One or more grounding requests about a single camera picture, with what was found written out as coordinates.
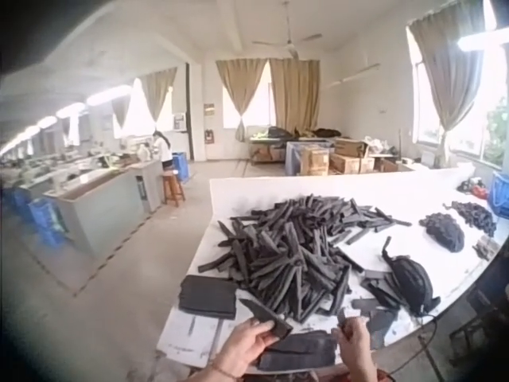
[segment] power cord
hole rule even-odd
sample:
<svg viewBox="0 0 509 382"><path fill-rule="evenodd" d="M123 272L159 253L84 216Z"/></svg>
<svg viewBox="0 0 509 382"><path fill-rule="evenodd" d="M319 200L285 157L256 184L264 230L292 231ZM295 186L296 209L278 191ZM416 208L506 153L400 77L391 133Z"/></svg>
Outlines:
<svg viewBox="0 0 509 382"><path fill-rule="evenodd" d="M405 366L407 366L411 361L413 361L415 358L419 357L422 354L422 352L426 351L428 349L428 346L431 343L431 341L435 338L435 334L437 334L437 329L438 329L437 316L433 316L432 314L427 314L426 316L423 316L423 317L432 317L433 318L433 320L431 322L434 324L434 327L433 327L433 332L431 333L431 337L421 347L421 349L418 352L416 352L410 359L408 359L408 361L406 361L405 363L400 365L397 369L393 370L392 372L389 372L388 374L389 374L390 378L393 378L392 377L393 374L395 374L396 372L399 372L401 369L403 369Z"/></svg>

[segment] floor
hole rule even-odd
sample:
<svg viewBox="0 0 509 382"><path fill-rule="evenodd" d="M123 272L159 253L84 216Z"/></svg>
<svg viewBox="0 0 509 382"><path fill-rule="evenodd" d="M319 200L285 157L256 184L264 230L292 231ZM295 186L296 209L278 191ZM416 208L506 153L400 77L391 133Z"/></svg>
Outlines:
<svg viewBox="0 0 509 382"><path fill-rule="evenodd" d="M16 216L2 214L4 328L52 380L183 378L187 368L161 357L155 345L211 217L208 181L283 173L280 165L245 161L192 164L184 205L161 207L113 256L100 259L71 248L43 248ZM441 377L422 353L394 374L396 380L457 376L448 363L448 334L472 315L460 300L439 320L429 353ZM412 336L378 352L375 359L380 368L392 371L421 347Z"/></svg>

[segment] wooden stool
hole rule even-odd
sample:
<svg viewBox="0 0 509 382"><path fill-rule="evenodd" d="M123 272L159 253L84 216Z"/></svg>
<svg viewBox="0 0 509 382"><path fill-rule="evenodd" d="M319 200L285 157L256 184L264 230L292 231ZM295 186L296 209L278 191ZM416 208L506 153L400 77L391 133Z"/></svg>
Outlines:
<svg viewBox="0 0 509 382"><path fill-rule="evenodd" d="M162 184L165 189L165 203L168 204L168 201L174 201L175 205L178 207L179 197L185 201L185 195L177 174L178 171L176 170L166 170L162 173Z"/></svg>

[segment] bracelet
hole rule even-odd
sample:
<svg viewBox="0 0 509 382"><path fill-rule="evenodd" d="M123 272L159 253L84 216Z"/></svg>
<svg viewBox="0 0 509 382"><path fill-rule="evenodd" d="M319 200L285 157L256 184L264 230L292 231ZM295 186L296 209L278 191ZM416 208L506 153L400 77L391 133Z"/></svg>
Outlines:
<svg viewBox="0 0 509 382"><path fill-rule="evenodd" d="M219 367L219 366L215 363L215 361L212 361L212 362L210 363L210 367L211 367L211 369L212 369L212 370L217 371L219 374L222 374L223 376L225 376L225 377L227 377L227 378L230 378L230 379L232 379L232 380L234 380L234 381L239 380L239 378L237 378L236 376L234 376L234 375L230 374L229 372L225 372L222 368L220 368L220 367Z"/></svg>

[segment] green tree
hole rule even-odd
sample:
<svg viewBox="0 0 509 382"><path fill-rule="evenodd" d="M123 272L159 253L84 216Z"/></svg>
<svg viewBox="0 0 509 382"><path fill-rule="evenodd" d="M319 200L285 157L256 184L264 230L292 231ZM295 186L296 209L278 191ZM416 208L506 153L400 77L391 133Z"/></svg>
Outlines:
<svg viewBox="0 0 509 382"><path fill-rule="evenodd" d="M507 138L507 98L500 99L495 110L488 113L483 160L502 166Z"/></svg>

